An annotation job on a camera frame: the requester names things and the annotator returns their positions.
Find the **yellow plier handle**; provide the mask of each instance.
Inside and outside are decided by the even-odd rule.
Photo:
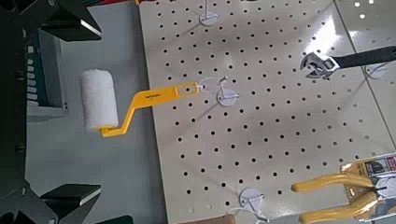
[[[355,187],[372,188],[374,185],[369,178],[352,174],[323,175],[312,180],[291,185],[294,192],[304,193],[321,189],[334,184],[347,184]]]
[[[343,221],[369,211],[377,203],[378,199],[376,194],[369,191],[349,206],[305,213],[300,215],[299,221],[303,224],[325,221]]]
[[[334,184],[346,184],[361,188],[373,188],[372,180],[359,175],[331,174],[323,175],[312,180],[296,183],[291,186],[294,192],[308,192]],[[301,223],[316,223],[323,221],[342,221],[361,215],[378,203],[377,196],[370,191],[349,206],[310,212],[300,215]]]

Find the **paint roller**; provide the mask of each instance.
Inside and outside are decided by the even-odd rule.
[[[119,127],[111,74],[102,70],[85,71],[80,75],[80,87],[85,128],[88,131],[100,132],[103,137],[126,134],[136,109],[190,97],[201,90],[198,83],[189,82],[173,87],[140,91],[134,95],[125,119]]]

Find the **pegboard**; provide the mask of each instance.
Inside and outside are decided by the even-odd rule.
[[[396,2],[392,0],[337,1],[346,28],[357,52],[396,46]],[[369,78],[384,119],[392,136],[396,136],[396,63],[387,64],[385,75]]]
[[[209,1],[219,14],[199,23],[204,1],[140,7],[151,88],[227,76],[233,107],[201,93],[154,107],[170,223],[218,217],[238,194],[265,194],[269,218],[347,203],[341,186],[297,194],[290,185],[341,164],[393,151],[359,68],[331,81],[305,78],[311,51],[353,53],[331,0]]]

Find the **wrench jaw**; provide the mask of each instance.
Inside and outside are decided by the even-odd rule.
[[[306,75],[307,78],[323,78],[327,80],[335,71],[340,69],[340,65],[334,58],[315,52],[309,53],[303,58],[300,68],[303,70],[308,66],[313,67],[314,71]]]

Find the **white paint roller cover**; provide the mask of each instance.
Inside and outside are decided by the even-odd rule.
[[[113,78],[107,71],[88,70],[80,76],[84,124],[88,131],[119,126]]]

